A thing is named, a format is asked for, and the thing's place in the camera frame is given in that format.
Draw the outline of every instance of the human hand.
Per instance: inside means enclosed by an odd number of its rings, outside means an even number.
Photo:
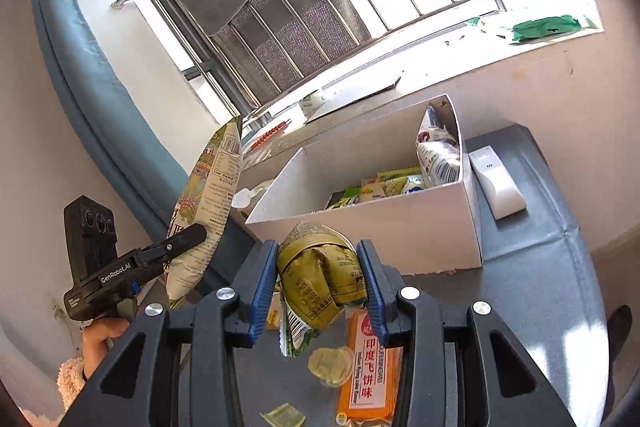
[[[129,327],[125,319],[105,317],[94,320],[82,330],[82,355],[84,356],[84,377],[89,378],[107,356],[106,340],[116,339]]]

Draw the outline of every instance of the black shoe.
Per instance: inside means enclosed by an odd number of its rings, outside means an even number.
[[[607,333],[609,334],[609,359],[613,362],[622,351],[622,346],[631,332],[633,317],[631,308],[626,304],[614,311],[607,321]]]

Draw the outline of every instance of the white device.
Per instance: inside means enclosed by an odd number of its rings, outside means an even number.
[[[478,181],[495,219],[527,207],[511,175],[490,145],[469,153]]]

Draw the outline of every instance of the white cardboard box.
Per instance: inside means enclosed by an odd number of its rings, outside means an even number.
[[[465,152],[446,94],[354,123],[345,133],[300,148],[249,215],[247,227],[262,240],[282,242],[296,223],[326,225],[354,245],[371,239],[382,262],[403,274],[481,266],[478,200],[466,154],[454,183],[324,210],[333,192],[377,172],[418,165],[415,138],[429,103]]]

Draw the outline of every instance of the orange snack package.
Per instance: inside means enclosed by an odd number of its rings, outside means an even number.
[[[348,346],[354,353],[353,374],[340,388],[335,422],[345,425],[350,421],[393,418],[402,348],[381,346],[364,310],[351,317]]]

